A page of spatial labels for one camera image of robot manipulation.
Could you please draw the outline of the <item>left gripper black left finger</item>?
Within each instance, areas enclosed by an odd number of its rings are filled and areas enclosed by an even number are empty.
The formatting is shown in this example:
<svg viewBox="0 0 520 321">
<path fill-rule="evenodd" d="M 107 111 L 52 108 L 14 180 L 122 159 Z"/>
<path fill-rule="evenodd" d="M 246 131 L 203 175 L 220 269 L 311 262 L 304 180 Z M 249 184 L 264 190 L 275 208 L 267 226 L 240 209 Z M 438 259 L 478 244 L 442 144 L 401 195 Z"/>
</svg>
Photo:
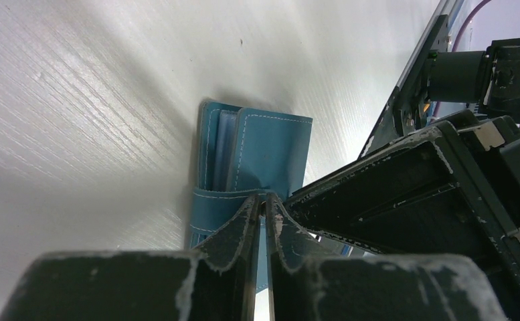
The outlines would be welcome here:
<svg viewBox="0 0 520 321">
<path fill-rule="evenodd" d="M 187 251 L 62 251 L 39 256 L 1 320 L 252 320 L 260 199 Z"/>
</svg>

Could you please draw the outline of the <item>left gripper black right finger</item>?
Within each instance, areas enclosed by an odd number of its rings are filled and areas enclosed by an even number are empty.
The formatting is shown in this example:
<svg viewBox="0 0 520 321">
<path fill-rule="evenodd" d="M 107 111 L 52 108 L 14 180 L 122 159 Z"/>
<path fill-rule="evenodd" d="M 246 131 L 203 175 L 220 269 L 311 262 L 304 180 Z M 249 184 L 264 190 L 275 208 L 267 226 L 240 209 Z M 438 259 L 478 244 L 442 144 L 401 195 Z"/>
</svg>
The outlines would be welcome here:
<svg viewBox="0 0 520 321">
<path fill-rule="evenodd" d="M 504 320 L 487 279 L 461 255 L 333 255 L 266 198 L 273 320 Z"/>
</svg>

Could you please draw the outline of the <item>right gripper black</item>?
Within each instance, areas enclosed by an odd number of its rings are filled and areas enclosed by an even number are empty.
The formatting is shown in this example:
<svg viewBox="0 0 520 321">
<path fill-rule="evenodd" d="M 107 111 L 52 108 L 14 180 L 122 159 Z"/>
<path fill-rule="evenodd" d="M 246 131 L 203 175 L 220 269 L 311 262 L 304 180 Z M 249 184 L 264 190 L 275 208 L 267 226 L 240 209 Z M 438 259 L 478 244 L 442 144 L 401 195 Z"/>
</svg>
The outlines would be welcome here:
<svg viewBox="0 0 520 321">
<path fill-rule="evenodd" d="M 291 217 L 374 253 L 464 255 L 520 320 L 520 127 L 463 110 L 293 193 Z"/>
</svg>

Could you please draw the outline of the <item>teal card holder wallet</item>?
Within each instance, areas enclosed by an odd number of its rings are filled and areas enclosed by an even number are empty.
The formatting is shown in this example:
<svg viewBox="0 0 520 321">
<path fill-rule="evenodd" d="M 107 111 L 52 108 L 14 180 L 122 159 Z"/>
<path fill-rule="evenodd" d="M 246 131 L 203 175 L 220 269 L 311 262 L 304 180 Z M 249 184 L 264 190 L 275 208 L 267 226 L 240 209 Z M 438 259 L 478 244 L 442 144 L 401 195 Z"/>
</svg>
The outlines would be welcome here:
<svg viewBox="0 0 520 321">
<path fill-rule="evenodd" d="M 303 186 L 312 123 L 211 100 L 201 105 L 190 246 L 227 223 L 249 195 L 284 201 Z"/>
</svg>

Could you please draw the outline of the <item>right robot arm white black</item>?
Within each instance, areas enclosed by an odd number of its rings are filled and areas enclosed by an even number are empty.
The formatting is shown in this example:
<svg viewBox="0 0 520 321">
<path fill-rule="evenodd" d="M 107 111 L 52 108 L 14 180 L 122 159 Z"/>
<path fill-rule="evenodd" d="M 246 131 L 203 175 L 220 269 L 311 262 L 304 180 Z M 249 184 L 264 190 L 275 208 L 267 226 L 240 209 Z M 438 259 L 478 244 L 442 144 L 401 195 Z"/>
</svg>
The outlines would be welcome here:
<svg viewBox="0 0 520 321">
<path fill-rule="evenodd" d="M 475 105 L 394 138 L 287 202 L 304 228 L 374 253 L 469 257 L 520 320 L 520 38 L 433 51 L 398 102 Z"/>
</svg>

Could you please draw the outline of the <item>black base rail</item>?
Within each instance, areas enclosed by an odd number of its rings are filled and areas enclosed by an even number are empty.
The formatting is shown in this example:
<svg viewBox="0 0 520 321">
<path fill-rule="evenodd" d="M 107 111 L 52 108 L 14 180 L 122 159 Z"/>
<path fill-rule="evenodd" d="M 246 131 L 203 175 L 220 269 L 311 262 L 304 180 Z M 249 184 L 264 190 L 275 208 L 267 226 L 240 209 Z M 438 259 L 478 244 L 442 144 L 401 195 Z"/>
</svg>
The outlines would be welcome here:
<svg viewBox="0 0 520 321">
<path fill-rule="evenodd" d="M 410 102 L 421 90 L 422 69 L 431 51 L 447 50 L 445 37 L 448 35 L 448 15 L 435 15 L 426 27 L 398 83 L 389 95 L 371 133 L 363 145 L 359 158 L 373 153 L 391 141 L 414 131 L 407 125 L 412 114 Z"/>
</svg>

